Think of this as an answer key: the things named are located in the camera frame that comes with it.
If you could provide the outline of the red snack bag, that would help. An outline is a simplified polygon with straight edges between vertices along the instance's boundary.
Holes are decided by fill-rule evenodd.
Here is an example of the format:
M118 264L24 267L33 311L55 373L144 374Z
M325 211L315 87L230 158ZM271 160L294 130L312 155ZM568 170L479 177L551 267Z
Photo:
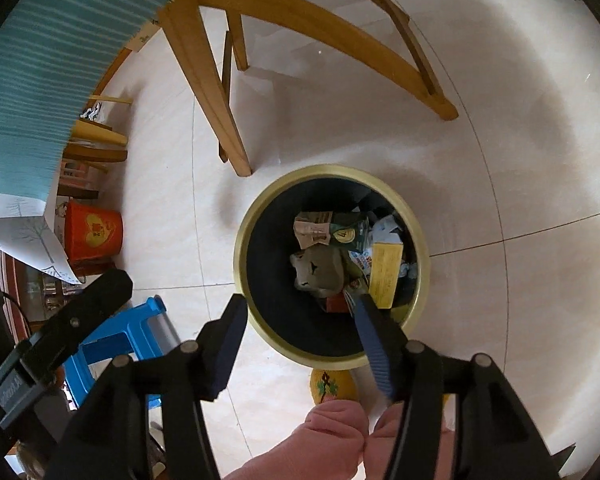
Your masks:
M349 306L343 292L326 299L326 311L328 313L349 313Z

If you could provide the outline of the white red green packet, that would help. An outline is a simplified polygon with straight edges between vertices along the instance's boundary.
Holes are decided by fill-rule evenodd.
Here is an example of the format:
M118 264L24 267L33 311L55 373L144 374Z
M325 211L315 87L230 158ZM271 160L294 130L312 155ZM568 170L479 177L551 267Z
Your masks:
M350 250L349 258L366 278L370 277L370 272L372 272L373 260L373 251L370 248L366 248L362 250L362 252Z

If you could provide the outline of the white red KFC paper bag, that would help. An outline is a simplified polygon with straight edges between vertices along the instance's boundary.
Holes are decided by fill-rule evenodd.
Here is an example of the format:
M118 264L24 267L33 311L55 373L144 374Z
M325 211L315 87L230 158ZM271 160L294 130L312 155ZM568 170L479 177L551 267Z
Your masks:
M388 214L374 223L370 229L370 244L401 245L401 228L396 223L396 217Z

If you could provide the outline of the green black snack packet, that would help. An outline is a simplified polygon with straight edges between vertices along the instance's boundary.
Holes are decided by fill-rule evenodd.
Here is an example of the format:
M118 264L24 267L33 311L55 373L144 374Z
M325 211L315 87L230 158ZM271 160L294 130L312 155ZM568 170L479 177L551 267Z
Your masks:
M362 252L369 228L370 220L362 212L336 212L329 222L329 244L352 252Z

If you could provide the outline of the yellow rimmed black trash bin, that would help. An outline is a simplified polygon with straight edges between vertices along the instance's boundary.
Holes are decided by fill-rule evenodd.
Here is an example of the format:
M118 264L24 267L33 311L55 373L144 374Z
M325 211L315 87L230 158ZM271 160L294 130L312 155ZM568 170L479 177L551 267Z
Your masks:
M235 282L250 321L282 356L346 370L366 364L344 293L360 286L411 332L430 289L424 232L406 201L362 170L314 165L275 180L238 229Z

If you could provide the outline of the blue plastic stool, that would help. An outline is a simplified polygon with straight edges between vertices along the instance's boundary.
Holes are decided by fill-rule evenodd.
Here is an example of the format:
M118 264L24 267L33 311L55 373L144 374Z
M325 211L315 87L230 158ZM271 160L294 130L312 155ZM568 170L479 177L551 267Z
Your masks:
M159 296L143 304L124 309L100 324L87 336L78 351L65 362L66 384L76 406L86 399L96 382L91 365L129 354L136 360L163 356L180 340L166 315L166 305Z

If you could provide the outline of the red plastic bucket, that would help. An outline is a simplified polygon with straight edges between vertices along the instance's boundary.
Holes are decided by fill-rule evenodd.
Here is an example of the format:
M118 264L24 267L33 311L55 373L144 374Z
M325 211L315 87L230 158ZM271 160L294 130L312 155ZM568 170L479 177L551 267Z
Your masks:
M65 215L65 251L72 263L111 258L121 252L123 242L122 215L69 202Z

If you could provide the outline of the pink trouser legs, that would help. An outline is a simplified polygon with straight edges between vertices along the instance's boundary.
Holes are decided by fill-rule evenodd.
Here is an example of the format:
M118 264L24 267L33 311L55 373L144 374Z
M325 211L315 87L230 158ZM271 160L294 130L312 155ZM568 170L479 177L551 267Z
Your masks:
M358 402L329 400L314 406L283 442L231 472L231 479L351 479L385 477L400 428L403 405L389 406L369 430Z

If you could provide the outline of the left yellow slipper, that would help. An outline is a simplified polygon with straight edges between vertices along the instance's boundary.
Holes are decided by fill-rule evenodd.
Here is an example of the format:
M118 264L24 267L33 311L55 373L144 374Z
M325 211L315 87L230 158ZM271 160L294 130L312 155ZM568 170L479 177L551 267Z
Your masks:
M350 370L318 370L310 375L310 393L315 405L330 400L358 401L358 387Z

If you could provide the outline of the white teal tree tablecloth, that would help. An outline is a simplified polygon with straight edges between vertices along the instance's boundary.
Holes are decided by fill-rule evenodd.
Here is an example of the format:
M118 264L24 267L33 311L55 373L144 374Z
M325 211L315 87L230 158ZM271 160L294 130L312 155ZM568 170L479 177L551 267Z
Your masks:
M0 250L74 284L46 218L60 160L100 77L169 0L19 0L0 27Z

